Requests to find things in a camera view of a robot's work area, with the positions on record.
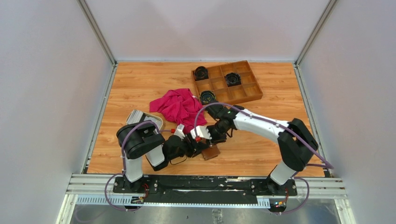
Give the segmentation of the brown leather card holder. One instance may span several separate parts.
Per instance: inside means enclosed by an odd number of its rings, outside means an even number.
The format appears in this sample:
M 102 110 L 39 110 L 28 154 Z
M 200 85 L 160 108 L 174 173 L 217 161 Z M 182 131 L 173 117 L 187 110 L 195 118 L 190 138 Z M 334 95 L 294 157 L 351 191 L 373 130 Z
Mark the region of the brown leather card holder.
M 217 145 L 212 145 L 211 147 L 204 149 L 201 152 L 205 161 L 213 159 L 220 154 L 220 150 L 218 149 Z

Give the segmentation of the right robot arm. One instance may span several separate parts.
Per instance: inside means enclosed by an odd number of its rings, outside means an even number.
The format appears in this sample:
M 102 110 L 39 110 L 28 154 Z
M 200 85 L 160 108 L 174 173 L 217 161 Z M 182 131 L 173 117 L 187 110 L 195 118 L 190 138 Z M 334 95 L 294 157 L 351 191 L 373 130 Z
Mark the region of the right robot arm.
M 300 119 L 270 119 L 244 107 L 220 102 L 208 104 L 205 111 L 216 120 L 215 125 L 208 129 L 213 144 L 224 142 L 229 136 L 228 131 L 242 130 L 267 138 L 279 146 L 282 160 L 270 172 L 263 186 L 273 195 L 284 191 L 285 183 L 303 171 L 311 158 L 318 154 L 317 141 Z

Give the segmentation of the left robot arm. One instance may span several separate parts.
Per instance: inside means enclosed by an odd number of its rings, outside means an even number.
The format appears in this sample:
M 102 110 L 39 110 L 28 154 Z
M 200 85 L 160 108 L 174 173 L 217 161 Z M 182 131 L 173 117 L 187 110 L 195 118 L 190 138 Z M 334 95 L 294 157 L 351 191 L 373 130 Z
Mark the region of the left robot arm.
M 146 156 L 153 170 L 167 167 L 178 157 L 191 158 L 210 146 L 212 139 L 205 126 L 197 126 L 190 133 L 183 132 L 184 126 L 178 125 L 171 130 L 167 140 L 158 131 L 153 121 L 143 121 L 126 125 L 118 130 L 116 136 L 121 146 L 123 174 L 114 181 L 113 191 L 117 193 L 143 193 L 149 185 L 143 179 L 142 158 Z

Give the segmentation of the black coiled belt bottom-left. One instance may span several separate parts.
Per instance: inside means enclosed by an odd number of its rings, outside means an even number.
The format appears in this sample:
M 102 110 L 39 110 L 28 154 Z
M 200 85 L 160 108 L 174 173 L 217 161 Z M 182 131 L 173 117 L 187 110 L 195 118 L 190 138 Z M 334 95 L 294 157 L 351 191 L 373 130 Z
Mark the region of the black coiled belt bottom-left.
M 213 91 L 203 91 L 199 94 L 201 105 L 207 105 L 216 102 L 216 96 Z

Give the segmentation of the magenta cloth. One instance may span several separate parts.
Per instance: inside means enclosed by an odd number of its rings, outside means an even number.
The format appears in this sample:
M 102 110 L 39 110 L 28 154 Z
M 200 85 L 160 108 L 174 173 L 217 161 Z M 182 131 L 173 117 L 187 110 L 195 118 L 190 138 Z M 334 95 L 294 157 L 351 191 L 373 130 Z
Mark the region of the magenta cloth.
M 169 121 L 177 125 L 183 124 L 183 133 L 187 134 L 194 128 L 194 122 L 198 126 L 207 123 L 204 113 L 198 114 L 203 106 L 190 89 L 182 88 L 167 91 L 161 98 L 149 103 L 150 112 L 158 112 Z

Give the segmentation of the wooden compartment tray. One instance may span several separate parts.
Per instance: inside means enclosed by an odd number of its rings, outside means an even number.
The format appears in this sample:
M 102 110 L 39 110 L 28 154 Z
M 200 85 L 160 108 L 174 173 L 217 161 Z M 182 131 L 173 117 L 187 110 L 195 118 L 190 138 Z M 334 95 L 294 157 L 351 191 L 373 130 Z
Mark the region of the wooden compartment tray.
M 263 97 L 248 61 L 214 66 L 200 65 L 191 71 L 191 78 L 198 99 L 203 105 L 213 101 L 238 105 Z

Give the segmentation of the black coiled belt centre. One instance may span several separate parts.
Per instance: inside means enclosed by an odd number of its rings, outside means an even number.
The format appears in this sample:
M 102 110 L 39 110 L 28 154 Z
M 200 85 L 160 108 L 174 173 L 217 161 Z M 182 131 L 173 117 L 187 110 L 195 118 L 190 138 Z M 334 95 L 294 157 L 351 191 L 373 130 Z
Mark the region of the black coiled belt centre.
M 225 76 L 225 82 L 228 87 L 237 86 L 241 84 L 241 77 L 238 73 L 230 72 Z

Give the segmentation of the black coiled belt top-left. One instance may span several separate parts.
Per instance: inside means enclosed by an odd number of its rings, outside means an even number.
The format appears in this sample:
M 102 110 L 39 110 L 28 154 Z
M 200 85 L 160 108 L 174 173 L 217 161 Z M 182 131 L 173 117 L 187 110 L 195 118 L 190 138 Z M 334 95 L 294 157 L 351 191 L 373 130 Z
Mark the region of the black coiled belt top-left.
M 198 66 L 194 70 L 194 79 L 195 81 L 205 80 L 208 79 L 208 69 L 205 66 Z

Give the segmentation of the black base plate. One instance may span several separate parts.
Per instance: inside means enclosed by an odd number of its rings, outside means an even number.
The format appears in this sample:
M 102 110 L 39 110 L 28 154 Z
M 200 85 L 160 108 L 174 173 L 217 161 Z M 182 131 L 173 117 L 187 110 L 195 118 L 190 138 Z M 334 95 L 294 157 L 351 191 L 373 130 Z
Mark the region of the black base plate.
M 143 179 L 149 186 L 149 190 L 142 193 L 148 196 L 148 203 L 255 204 L 258 196 L 278 196 L 281 199 L 297 196 L 295 181 L 291 179 L 277 195 L 263 189 L 266 178 L 145 175 Z

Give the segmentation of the aluminium frame rail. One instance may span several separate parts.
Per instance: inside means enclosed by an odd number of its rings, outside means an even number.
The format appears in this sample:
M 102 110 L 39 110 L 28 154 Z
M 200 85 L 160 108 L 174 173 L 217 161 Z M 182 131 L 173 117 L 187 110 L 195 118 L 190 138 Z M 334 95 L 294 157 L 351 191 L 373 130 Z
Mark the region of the aluminium frame rail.
M 339 178 L 295 177 L 283 192 L 264 177 L 73 174 L 58 224 L 354 224 Z

